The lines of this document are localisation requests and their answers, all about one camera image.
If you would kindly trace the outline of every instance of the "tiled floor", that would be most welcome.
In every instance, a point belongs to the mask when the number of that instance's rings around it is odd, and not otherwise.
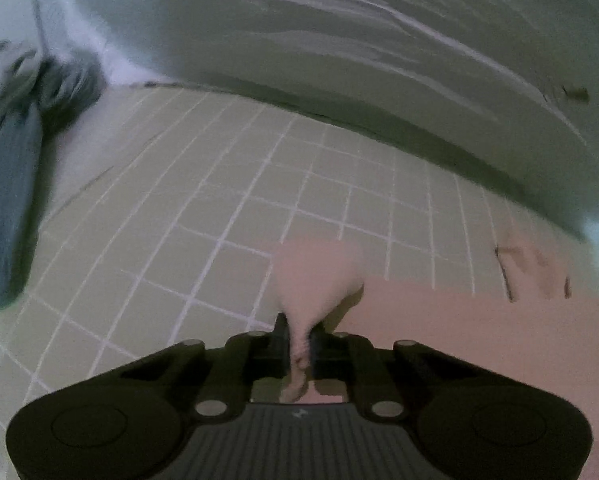
[[[493,249],[515,221],[599,294],[585,244],[455,174],[244,98],[153,92],[170,94],[125,127],[168,124],[44,226],[26,293],[0,312],[0,479],[16,478],[4,430],[23,403],[183,338],[269,329],[279,240],[356,240],[369,273],[504,298]]]

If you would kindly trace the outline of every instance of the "metal bolt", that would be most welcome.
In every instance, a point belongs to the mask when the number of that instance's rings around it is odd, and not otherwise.
[[[204,342],[200,341],[199,339],[184,339],[183,341],[180,341],[180,342],[185,346],[195,346],[195,345],[199,345],[199,344],[204,344]]]
[[[404,406],[393,400],[381,400],[371,406],[371,412],[383,418],[393,418],[400,416],[404,411]]]
[[[217,399],[203,400],[195,406],[195,411],[203,416],[218,416],[228,410],[226,403]]]

